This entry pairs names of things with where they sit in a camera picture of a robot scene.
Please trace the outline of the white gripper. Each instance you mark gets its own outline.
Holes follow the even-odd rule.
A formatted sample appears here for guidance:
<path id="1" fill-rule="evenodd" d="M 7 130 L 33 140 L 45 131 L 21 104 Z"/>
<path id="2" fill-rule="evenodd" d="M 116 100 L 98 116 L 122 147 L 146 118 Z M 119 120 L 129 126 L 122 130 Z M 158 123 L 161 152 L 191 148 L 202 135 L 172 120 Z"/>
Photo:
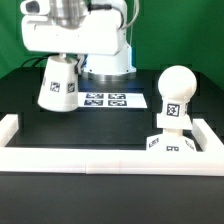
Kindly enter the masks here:
<path id="1" fill-rule="evenodd" d="M 116 55 L 126 43 L 124 14 L 112 5 L 85 0 L 23 0 L 21 23 L 25 47 L 30 51 L 75 53 L 80 75 L 83 54 Z"/>

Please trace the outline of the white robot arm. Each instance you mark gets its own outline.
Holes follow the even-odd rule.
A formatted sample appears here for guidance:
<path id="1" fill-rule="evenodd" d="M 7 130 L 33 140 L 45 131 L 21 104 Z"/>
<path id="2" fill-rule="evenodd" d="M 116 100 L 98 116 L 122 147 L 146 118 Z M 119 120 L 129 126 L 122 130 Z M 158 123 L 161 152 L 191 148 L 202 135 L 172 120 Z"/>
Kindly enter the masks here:
<path id="1" fill-rule="evenodd" d="M 135 74 L 125 0 L 23 0 L 20 10 L 28 50 L 79 55 L 88 78 L 116 81 Z"/>

